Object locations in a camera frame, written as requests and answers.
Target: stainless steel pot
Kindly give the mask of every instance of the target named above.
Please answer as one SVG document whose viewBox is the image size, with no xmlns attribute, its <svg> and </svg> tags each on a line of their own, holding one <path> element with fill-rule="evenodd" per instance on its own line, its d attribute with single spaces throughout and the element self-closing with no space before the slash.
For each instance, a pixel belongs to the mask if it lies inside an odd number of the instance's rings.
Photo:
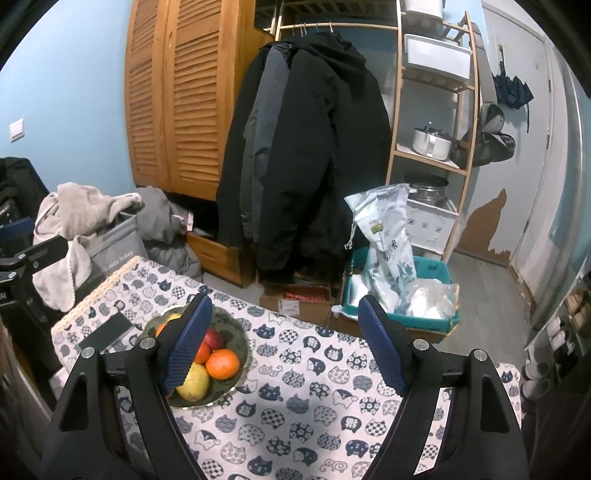
<svg viewBox="0 0 591 480">
<path fill-rule="evenodd" d="M 412 189 L 416 189 L 415 193 L 408 196 L 410 199 L 435 205 L 447 198 L 449 182 L 442 177 L 429 174 L 409 175 L 405 177 L 405 180 Z"/>
<path fill-rule="evenodd" d="M 415 128 L 413 137 L 413 150 L 420 155 L 434 160 L 445 160 L 452 148 L 451 137 L 429 125 L 424 128 Z"/>
</svg>

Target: gray jacket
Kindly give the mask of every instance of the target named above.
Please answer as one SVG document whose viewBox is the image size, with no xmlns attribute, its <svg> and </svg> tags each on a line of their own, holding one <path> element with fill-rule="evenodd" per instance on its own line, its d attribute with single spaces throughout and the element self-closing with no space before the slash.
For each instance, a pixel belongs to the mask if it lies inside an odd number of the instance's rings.
<svg viewBox="0 0 591 480">
<path fill-rule="evenodd" d="M 245 238 L 254 242 L 258 240 L 261 223 L 263 183 L 269 152 L 290 72 L 287 64 L 289 52 L 290 45 L 287 43 L 275 45 L 269 51 L 255 103 L 244 128 L 240 212 Z"/>
<path fill-rule="evenodd" d="M 182 209 L 171 203 L 160 189 L 146 187 L 137 192 L 145 204 L 137 213 L 138 232 L 150 260 L 202 281 L 201 262 L 179 235 L 184 231 L 183 221 L 174 215 L 182 214 Z"/>
</svg>

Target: gray fabric basket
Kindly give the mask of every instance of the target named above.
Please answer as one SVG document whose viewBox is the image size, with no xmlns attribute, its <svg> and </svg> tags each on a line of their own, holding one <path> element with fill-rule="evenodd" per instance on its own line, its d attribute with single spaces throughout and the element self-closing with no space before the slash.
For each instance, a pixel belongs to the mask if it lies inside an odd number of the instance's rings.
<svg viewBox="0 0 591 480">
<path fill-rule="evenodd" d="M 76 290 L 76 303 L 98 287 L 109 275 L 121 268 L 130 258 L 148 258 L 138 233 L 135 215 L 121 212 L 115 221 L 97 238 L 85 245 L 92 262 L 90 277 Z"/>
</svg>

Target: apple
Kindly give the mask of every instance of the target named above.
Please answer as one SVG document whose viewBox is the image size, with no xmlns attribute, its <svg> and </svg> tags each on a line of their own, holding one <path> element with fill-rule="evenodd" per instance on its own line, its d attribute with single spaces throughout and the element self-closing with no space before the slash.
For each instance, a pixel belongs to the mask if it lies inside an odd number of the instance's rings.
<svg viewBox="0 0 591 480">
<path fill-rule="evenodd" d="M 222 336 L 219 333 L 217 333 L 213 328 L 207 329 L 203 341 L 211 350 L 219 350 L 226 346 L 226 342 L 223 341 Z"/>
<path fill-rule="evenodd" d="M 209 388 L 209 374 L 203 365 L 191 364 L 183 385 L 177 387 L 178 394 L 187 401 L 201 400 Z"/>
</svg>

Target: wooden drawer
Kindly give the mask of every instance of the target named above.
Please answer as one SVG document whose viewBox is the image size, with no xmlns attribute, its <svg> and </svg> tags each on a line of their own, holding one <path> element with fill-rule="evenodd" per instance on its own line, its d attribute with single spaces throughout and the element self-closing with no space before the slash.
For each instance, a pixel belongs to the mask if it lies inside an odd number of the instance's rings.
<svg viewBox="0 0 591 480">
<path fill-rule="evenodd" d="M 247 249 L 225 247 L 207 238 L 187 233 L 187 243 L 203 269 L 241 287 L 254 280 L 254 258 Z"/>
</svg>

